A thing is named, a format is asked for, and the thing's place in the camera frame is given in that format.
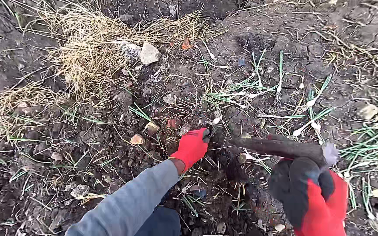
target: white rock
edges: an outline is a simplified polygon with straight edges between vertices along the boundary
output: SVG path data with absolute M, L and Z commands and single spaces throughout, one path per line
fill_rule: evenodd
M 226 232 L 226 223 L 221 222 L 217 224 L 217 233 L 224 234 Z
M 186 123 L 180 129 L 179 134 L 180 134 L 180 136 L 183 136 L 183 135 L 185 135 L 189 131 L 190 131 L 190 124 Z
M 57 153 L 57 152 L 53 152 L 53 153 L 50 155 L 50 158 L 52 158 L 52 159 L 54 159 L 54 160 L 63 160 L 63 156 L 62 156 L 62 154 Z
M 361 119 L 369 121 L 377 113 L 378 113 L 377 106 L 375 106 L 373 104 L 368 104 L 367 106 L 365 106 L 361 110 L 359 110 L 358 113 L 357 113 L 357 115 L 360 116 Z
M 173 6 L 173 5 L 170 5 L 168 8 L 170 10 L 170 15 L 171 16 L 176 16 L 176 13 L 177 13 L 176 7 Z
M 278 232 L 281 232 L 284 229 L 285 229 L 285 225 L 283 225 L 283 224 L 277 224 L 275 226 L 275 230 L 278 231 Z
M 156 62 L 160 59 L 161 53 L 153 45 L 145 42 L 142 46 L 141 53 L 139 54 L 139 59 L 144 65 L 148 66 L 149 64 Z
M 175 104 L 176 103 L 174 97 L 171 94 L 164 96 L 163 101 L 165 103 L 168 103 L 168 104 Z
M 75 197 L 75 198 L 80 198 L 80 197 L 84 197 L 85 195 L 87 195 L 87 193 L 90 191 L 90 186 L 88 185 L 82 185 L 82 184 L 79 184 L 77 185 L 72 191 L 71 191 L 71 196 Z
M 133 43 L 130 43 L 126 40 L 122 40 L 118 42 L 119 48 L 121 49 L 122 53 L 126 57 L 133 57 L 133 58 L 138 58 L 139 55 L 141 54 L 141 47 L 137 46 Z

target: dry grass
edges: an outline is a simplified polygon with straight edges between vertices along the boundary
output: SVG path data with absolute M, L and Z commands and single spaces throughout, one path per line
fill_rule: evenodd
M 103 107 L 110 100 L 112 85 L 120 86 L 125 81 L 135 80 L 135 76 L 121 73 L 122 69 L 137 73 L 132 67 L 138 60 L 138 53 L 127 51 L 124 41 L 140 47 L 144 42 L 180 46 L 186 37 L 196 39 L 202 26 L 199 21 L 202 10 L 179 20 L 157 19 L 136 30 L 103 15 L 90 3 L 68 2 L 55 10 L 44 1 L 39 7 L 13 2 L 36 12 L 36 18 L 47 24 L 51 37 L 60 41 L 59 48 L 49 51 L 48 60 L 53 65 L 60 65 L 56 73 L 65 76 L 77 102 L 95 107 Z M 97 104 L 93 103 L 93 96 L 100 100 Z
M 42 112 L 68 100 L 68 94 L 54 92 L 39 83 L 0 93 L 0 141 L 23 138 L 23 131 L 43 125 Z

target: garden tool handle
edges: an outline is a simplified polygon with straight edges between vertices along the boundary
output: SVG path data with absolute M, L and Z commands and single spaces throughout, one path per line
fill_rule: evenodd
M 229 142 L 238 147 L 256 150 L 259 154 L 276 155 L 283 158 L 309 158 L 319 168 L 328 167 L 329 163 L 323 154 L 323 148 L 317 144 L 299 143 L 285 137 L 270 135 L 269 139 L 234 138 Z

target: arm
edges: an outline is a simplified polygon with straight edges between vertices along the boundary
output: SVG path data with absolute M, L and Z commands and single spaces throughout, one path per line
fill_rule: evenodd
M 72 225 L 66 236 L 133 236 L 161 198 L 207 152 L 209 130 L 190 131 L 170 159 L 141 172 Z
M 173 161 L 165 160 L 145 169 L 87 212 L 65 235 L 133 236 L 165 193 L 178 181 L 178 171 Z

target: hand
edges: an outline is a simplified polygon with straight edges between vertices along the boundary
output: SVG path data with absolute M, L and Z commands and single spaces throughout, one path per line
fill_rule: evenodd
M 202 128 L 189 131 L 182 136 L 177 152 L 170 155 L 170 159 L 175 164 L 179 175 L 186 172 L 204 157 L 210 142 L 210 139 L 206 137 L 209 133 L 209 129 Z
M 269 190 L 278 199 L 297 236 L 344 236 L 348 186 L 310 158 L 282 159 L 272 171 Z

